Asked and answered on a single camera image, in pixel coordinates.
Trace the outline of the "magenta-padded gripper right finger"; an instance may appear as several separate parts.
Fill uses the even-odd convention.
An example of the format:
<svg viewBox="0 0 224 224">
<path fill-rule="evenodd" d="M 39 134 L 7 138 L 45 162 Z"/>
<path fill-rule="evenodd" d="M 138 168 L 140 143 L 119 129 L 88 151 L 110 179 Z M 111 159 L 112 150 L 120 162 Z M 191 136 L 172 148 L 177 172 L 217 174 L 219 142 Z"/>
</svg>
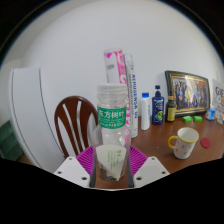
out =
<svg viewBox="0 0 224 224">
<path fill-rule="evenodd" d="M 140 188 L 169 175 L 168 170 L 155 157 L 147 157 L 137 148 L 130 147 L 128 186 Z"/>
</svg>

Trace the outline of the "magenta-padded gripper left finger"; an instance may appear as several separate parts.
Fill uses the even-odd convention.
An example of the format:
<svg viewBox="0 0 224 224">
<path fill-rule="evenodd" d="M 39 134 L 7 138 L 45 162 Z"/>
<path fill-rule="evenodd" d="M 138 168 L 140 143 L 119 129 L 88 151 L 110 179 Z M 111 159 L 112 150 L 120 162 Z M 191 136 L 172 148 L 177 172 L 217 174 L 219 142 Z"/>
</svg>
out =
<svg viewBox="0 0 224 224">
<path fill-rule="evenodd" d="M 89 188 L 93 168 L 94 151 L 92 147 L 88 147 L 76 157 L 67 157 L 54 174 L 78 186 Z"/>
</svg>

